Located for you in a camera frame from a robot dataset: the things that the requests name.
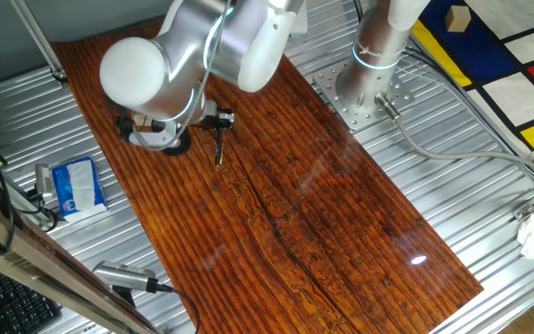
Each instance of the blue panel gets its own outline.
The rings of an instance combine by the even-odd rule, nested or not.
[[[464,67],[467,76],[477,81],[487,81],[513,71],[516,65],[496,45],[499,43],[472,18],[464,32],[447,32],[444,19],[458,0],[435,0],[427,5],[421,20],[458,65]]]

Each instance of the wood grain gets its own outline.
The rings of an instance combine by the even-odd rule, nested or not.
[[[100,60],[158,29],[54,48],[174,286],[197,301],[201,332],[428,332],[482,290],[287,58],[256,94],[210,79],[209,97],[236,111],[222,167],[201,130],[179,158],[122,143]]]

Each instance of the colorful mat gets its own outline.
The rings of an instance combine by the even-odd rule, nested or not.
[[[465,32],[447,32],[451,6]],[[524,153],[534,151],[534,0],[432,0],[413,33]]]

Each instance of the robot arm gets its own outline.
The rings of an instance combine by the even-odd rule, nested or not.
[[[200,87],[210,51],[219,40],[211,73],[246,92],[262,89],[279,65],[303,1],[238,0],[225,8],[223,0],[173,0],[158,36],[121,40],[102,59],[100,82],[108,97],[166,124],[163,133],[147,134],[147,138],[140,134],[132,139],[137,132],[123,136],[136,145],[148,145],[148,138],[155,136],[159,138],[155,148],[163,149],[172,143],[176,147],[176,136],[188,124],[203,121],[205,125],[212,120],[220,131],[231,127],[234,116],[218,112]],[[353,57],[336,83],[335,100],[351,111],[348,115],[369,115],[376,108],[378,93],[392,93],[394,68],[428,2],[377,0],[363,18]],[[349,122],[350,127],[360,126]]]
[[[198,79],[208,66],[217,31],[224,24],[211,72],[247,92],[273,76],[303,0],[175,0],[157,37],[127,38],[113,45],[100,65],[108,97],[163,122],[191,123],[208,114]]]

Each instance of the metal mounting plate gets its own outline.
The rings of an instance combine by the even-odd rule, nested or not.
[[[347,59],[340,61],[334,65],[317,71],[312,76],[312,79],[314,80],[314,83],[321,88],[324,96],[329,100],[329,102],[331,102],[331,105],[333,105],[345,124],[347,124],[351,130],[360,130],[381,118],[386,118],[387,114],[382,110],[382,108],[365,109],[362,107],[357,110],[352,110],[348,108],[348,106],[344,106],[343,103],[341,103],[337,95],[336,82],[341,70],[343,70],[347,64]],[[395,74],[393,74],[391,78],[388,100],[399,111],[406,109],[413,104],[412,93],[405,87],[403,82]]]

